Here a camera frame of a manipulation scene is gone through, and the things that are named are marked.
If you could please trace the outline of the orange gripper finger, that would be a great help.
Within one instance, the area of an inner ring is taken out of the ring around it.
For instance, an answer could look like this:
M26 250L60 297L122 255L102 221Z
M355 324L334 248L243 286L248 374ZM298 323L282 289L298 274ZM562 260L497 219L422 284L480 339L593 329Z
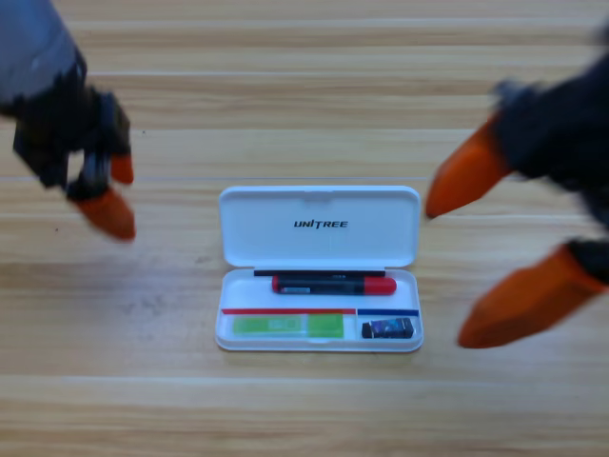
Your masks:
M123 185L131 185L134 180L131 156L113 155L110 160L110 174L114 181Z
M495 348L543 332L608 290L564 244L520 268L477 300L462 324L463 348Z
M428 219L481 199L513 171L494 132L497 117L488 118L439 166L427 192Z
M124 197L113 188L99 196L71 200L87 223L109 238L131 242L136 237L135 215Z

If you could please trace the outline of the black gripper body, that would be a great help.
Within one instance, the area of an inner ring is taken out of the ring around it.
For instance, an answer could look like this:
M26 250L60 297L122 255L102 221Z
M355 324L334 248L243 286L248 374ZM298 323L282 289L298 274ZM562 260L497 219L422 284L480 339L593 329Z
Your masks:
M91 87L57 89L20 98L13 150L45 188L69 200L99 196L112 179L113 155L130 155L130 121L111 92Z
M580 196L608 226L608 53L556 85L504 80L492 132L508 166Z

